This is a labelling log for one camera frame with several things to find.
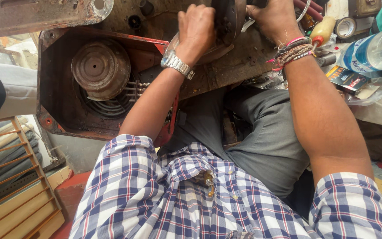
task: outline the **left arm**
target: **left arm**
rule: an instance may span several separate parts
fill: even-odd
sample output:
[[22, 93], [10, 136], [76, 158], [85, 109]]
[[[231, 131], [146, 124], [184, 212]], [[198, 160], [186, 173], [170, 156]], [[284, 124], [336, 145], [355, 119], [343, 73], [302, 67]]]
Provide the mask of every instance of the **left arm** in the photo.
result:
[[[175, 51], [190, 67], [214, 41], [214, 16], [214, 8], [194, 4], [188, 7], [187, 13], [178, 13], [180, 43]], [[119, 135], [148, 136], [155, 140], [184, 78], [173, 68], [164, 69], [132, 107]]]

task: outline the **bottle label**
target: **bottle label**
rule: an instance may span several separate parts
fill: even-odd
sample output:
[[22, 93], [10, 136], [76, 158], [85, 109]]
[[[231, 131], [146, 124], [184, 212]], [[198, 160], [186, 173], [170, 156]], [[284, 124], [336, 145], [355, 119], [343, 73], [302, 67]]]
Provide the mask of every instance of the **bottle label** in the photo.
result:
[[343, 58], [346, 68], [351, 69], [355, 72], [379, 71], [379, 69], [373, 67], [366, 58], [366, 51], [369, 42], [372, 41], [372, 38], [374, 36], [375, 35], [372, 35], [361, 40], [355, 41], [347, 48], [347, 51]]

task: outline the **hand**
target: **hand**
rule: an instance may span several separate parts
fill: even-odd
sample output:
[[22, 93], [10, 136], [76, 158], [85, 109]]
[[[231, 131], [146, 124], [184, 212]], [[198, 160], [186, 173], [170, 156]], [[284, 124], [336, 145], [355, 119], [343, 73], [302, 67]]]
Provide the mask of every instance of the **hand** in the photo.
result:
[[277, 46], [301, 37], [293, 0], [269, 0], [266, 8], [247, 5], [247, 16], [256, 20], [260, 31]]
[[191, 4], [187, 13], [178, 13], [179, 45], [176, 55], [193, 67], [215, 40], [215, 9]]

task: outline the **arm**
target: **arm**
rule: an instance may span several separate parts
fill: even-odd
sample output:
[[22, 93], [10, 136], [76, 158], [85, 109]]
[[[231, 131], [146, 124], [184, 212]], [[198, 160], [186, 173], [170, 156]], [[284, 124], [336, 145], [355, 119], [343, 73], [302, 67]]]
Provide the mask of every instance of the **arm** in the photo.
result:
[[[179, 39], [176, 55], [193, 67], [214, 41], [214, 8], [191, 4], [187, 13], [178, 13]], [[132, 107], [119, 134], [148, 136], [155, 140], [178, 93], [184, 75], [164, 69]]]
[[[270, 0], [247, 7], [261, 31], [278, 46], [302, 36], [292, 0]], [[353, 172], [374, 179], [371, 161], [356, 120], [334, 86], [307, 56], [285, 66], [294, 129], [310, 157], [315, 185], [332, 173]]]

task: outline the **tape roll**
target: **tape roll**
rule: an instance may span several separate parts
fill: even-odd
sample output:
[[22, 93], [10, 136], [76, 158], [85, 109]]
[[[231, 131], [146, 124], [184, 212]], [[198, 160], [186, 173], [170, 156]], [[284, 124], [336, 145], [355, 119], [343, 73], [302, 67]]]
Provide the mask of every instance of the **tape roll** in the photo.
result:
[[351, 17], [344, 17], [335, 24], [334, 33], [340, 39], [348, 39], [356, 32], [356, 21]]

